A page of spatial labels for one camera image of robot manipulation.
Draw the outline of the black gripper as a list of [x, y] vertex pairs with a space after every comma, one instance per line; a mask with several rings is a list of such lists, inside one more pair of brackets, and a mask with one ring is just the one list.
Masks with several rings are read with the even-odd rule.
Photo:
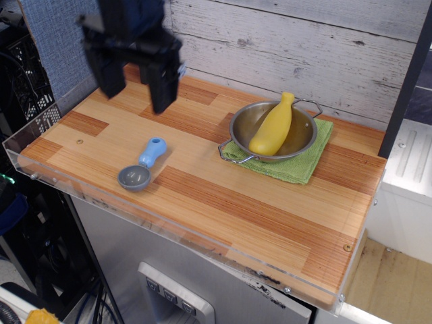
[[123, 63], [139, 65], [140, 81], [148, 85], [155, 114], [162, 114], [178, 95], [182, 42], [163, 26], [164, 1], [98, 1], [98, 14], [77, 17], [83, 46], [97, 84], [108, 99], [125, 87]]

